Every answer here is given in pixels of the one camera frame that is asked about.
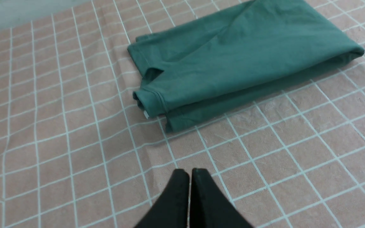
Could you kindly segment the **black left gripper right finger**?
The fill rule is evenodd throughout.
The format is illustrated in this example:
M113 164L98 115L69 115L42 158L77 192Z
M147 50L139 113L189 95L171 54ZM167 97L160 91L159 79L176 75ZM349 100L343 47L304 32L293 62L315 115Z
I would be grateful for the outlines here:
M191 228L252 228L214 182L208 170L192 170Z

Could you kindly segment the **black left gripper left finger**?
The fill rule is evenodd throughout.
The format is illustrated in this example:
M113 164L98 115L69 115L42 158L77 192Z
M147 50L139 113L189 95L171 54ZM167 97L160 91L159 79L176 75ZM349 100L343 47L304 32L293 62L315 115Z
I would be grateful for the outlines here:
M135 227L187 227L189 183L188 173L183 169L175 169L156 202Z

